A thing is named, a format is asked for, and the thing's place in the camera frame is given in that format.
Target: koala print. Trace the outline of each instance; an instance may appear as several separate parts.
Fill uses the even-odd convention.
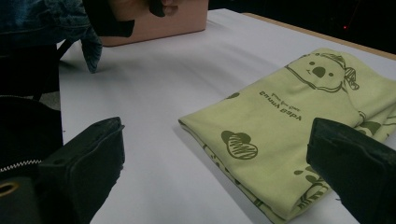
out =
[[[355,69],[346,67],[344,58],[334,54],[307,54],[285,67],[314,90],[347,91],[345,82],[353,91],[359,88]]]

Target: folded shirt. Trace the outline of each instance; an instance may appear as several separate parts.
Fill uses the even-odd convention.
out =
[[[305,160],[314,118],[384,141],[396,128],[396,81],[317,49],[179,123],[271,221],[286,223],[330,191]]]

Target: brown box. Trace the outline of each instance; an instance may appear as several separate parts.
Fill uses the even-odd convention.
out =
[[[134,32],[130,37],[101,36],[100,38],[103,46],[114,47],[203,31],[206,28],[208,3],[209,0],[185,0],[174,16],[159,18],[148,14],[136,20]]]

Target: denim sleeve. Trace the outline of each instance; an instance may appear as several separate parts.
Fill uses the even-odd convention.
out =
[[[0,54],[13,49],[81,40],[90,72],[95,72],[102,52],[82,0],[2,0]]]

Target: white table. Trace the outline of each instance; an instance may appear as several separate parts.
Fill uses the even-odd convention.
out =
[[[126,126],[124,169],[92,223],[270,223],[177,119],[322,47],[396,79],[396,61],[225,9],[209,11],[200,33],[104,49],[96,74],[72,46],[60,68],[64,141],[101,119]],[[396,148],[396,135],[386,144]],[[357,223],[336,199],[291,223]]]

